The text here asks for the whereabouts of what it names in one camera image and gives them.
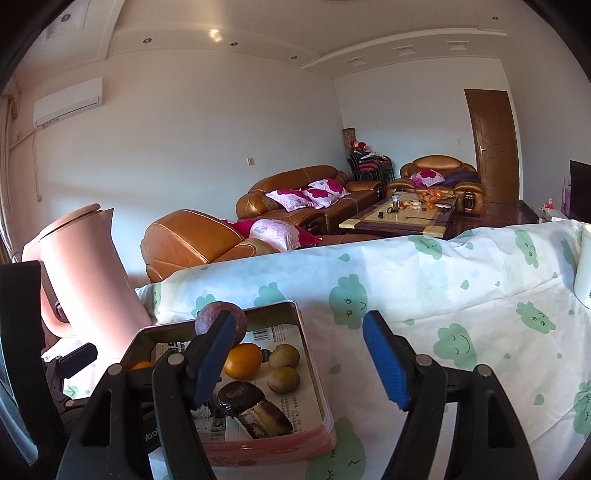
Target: food item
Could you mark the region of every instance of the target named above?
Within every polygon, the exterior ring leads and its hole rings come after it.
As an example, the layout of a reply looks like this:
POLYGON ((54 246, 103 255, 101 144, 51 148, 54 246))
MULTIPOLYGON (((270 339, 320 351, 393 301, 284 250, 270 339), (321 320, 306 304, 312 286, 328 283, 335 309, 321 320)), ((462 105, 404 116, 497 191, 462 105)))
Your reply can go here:
POLYGON ((228 383, 217 394, 217 403, 222 411, 242 423, 254 439, 293 432, 289 419, 265 398, 260 388, 251 383, 228 383))
POLYGON ((300 375, 292 367, 279 367, 271 370, 267 377, 267 385, 275 393, 293 392, 300 386, 300 375))
POLYGON ((300 353, 289 343, 277 345, 269 356, 269 367, 295 367, 300 362, 300 353))
POLYGON ((223 370, 234 380, 255 378, 261 367, 262 352, 254 343, 241 343, 228 353, 223 370))
POLYGON ((149 367, 153 367, 154 363, 153 362, 137 362, 134 366, 132 366, 130 368, 130 370, 140 370, 142 368, 149 368, 149 367))
POLYGON ((207 333, 222 310, 228 310, 236 319, 236 339, 234 340, 234 346, 236 346, 244 340, 248 321, 246 320, 246 314, 244 311, 238 305, 234 305, 233 303, 213 301, 205 305, 199 311, 197 318, 195 319, 195 333, 197 335, 207 333))

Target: ceiling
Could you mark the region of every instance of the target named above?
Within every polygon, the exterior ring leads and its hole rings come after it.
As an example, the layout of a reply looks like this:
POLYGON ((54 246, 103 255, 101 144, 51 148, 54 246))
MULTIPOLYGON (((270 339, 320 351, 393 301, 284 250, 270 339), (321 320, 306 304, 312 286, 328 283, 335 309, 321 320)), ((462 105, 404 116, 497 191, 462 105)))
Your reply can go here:
POLYGON ((235 51, 332 78, 422 58, 494 57, 506 38, 501 10, 499 0, 76 0, 33 44, 17 79, 26 89, 162 48, 235 51))

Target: persimmon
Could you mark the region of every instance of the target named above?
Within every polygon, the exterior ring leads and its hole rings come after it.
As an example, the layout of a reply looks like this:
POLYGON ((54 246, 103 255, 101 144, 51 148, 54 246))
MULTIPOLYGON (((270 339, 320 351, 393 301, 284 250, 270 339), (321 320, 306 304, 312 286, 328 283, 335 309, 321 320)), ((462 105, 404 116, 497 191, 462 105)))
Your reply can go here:
POLYGON ((262 352, 254 343, 241 343, 228 353, 223 370, 234 380, 251 380, 261 367, 262 352))

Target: white pillow with red flowers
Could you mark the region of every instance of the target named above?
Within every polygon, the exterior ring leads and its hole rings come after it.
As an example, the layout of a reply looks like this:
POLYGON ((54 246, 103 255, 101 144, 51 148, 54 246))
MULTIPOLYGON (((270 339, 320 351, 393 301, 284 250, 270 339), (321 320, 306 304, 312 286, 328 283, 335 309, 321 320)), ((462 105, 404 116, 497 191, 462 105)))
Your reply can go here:
POLYGON ((302 190, 302 192, 312 200, 315 209, 330 207, 332 204, 339 201, 339 198, 336 195, 329 193, 326 190, 308 187, 302 190))
POLYGON ((323 179, 313 181, 308 185, 308 188, 324 190, 325 192, 331 193, 338 200, 349 194, 345 187, 343 187, 338 181, 333 179, 323 179))
POLYGON ((258 238, 279 252, 291 252, 322 241, 321 237, 312 235, 308 230, 281 220, 252 218, 229 224, 244 238, 258 238))
POLYGON ((304 195, 301 190, 274 190, 265 195, 275 200, 288 212, 293 212, 300 208, 314 208, 314 202, 304 195))
POLYGON ((414 175, 410 175, 410 181, 413 183, 413 185, 415 185, 415 187, 420 187, 421 185, 430 187, 438 183, 443 183, 445 178, 443 178, 443 175, 441 175, 438 171, 426 168, 425 170, 421 170, 414 175))

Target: white wall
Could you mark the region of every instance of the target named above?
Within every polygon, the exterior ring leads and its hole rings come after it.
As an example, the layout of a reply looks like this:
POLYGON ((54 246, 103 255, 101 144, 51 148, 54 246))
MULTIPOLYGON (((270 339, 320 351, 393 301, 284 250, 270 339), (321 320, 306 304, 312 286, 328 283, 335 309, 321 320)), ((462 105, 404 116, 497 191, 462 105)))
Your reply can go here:
POLYGON ((503 0, 502 56, 521 133, 524 200, 560 205, 569 160, 591 163, 591 83, 558 34, 521 0, 503 0))
POLYGON ((417 60, 336 80, 345 128, 397 169, 418 157, 451 155, 476 166, 465 89, 507 90, 500 60, 417 60))
POLYGON ((33 102, 97 76, 104 105, 37 133, 11 153, 20 244, 88 203, 114 207, 113 240, 136 283, 146 227, 176 209, 235 219, 240 196, 261 178, 314 164, 346 168, 331 79, 233 53, 144 51, 67 72, 24 92, 13 130, 32 126, 33 102), (253 157, 255 165, 247 165, 253 157))

